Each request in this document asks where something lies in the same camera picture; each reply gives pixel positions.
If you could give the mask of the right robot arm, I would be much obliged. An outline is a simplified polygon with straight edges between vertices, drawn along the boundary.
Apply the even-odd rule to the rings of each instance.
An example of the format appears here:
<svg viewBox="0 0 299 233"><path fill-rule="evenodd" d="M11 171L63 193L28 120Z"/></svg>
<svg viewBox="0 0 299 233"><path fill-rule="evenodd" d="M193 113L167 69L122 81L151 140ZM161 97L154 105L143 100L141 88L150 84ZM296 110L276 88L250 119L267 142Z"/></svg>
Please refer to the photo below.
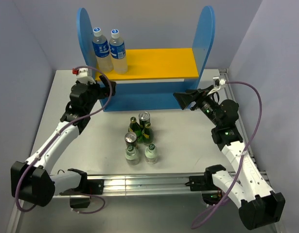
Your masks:
<svg viewBox="0 0 299 233"><path fill-rule="evenodd" d="M233 178L222 165L208 167L204 184L209 189L218 187L224 192L224 197L237 206L240 219L248 230L276 223L281 218L285 198L282 193L275 193L265 181L245 149L235 124L239 118L238 103L227 99L218 104L211 97L212 88L173 94L181 109L194 102L190 110L200 109L215 125L211 130L213 141L236 171Z"/></svg>

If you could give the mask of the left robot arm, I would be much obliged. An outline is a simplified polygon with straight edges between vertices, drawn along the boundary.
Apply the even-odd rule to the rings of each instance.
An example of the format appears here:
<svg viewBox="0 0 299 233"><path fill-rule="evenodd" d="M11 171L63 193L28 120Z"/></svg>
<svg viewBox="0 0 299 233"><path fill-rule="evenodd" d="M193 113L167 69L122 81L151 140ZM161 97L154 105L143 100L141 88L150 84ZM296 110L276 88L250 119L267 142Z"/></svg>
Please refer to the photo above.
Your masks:
<svg viewBox="0 0 299 233"><path fill-rule="evenodd" d="M16 161L11 166L11 193L17 208L25 212L20 200L33 206L44 207L53 196L67 190L83 194L88 189L86 172L70 168L59 175L50 175L57 160L69 144L85 129L98 100L111 100L116 93L116 82L101 76L104 86L97 82L76 81L71 88L70 100L66 105L59 124L50 138L25 162Z"/></svg>

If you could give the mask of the clear soda bottle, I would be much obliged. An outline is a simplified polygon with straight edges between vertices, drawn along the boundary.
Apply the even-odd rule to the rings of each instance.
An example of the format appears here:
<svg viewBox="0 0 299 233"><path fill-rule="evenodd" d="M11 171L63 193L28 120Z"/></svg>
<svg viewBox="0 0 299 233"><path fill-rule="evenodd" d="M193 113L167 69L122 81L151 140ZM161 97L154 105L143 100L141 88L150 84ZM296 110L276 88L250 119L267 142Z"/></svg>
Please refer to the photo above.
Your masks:
<svg viewBox="0 0 299 233"><path fill-rule="evenodd" d="M150 144L144 151L145 160L150 164L155 164L158 161L158 152L154 144Z"/></svg>
<svg viewBox="0 0 299 233"><path fill-rule="evenodd" d="M125 150L125 159L130 165L137 165L140 162L139 151L136 147L130 145Z"/></svg>

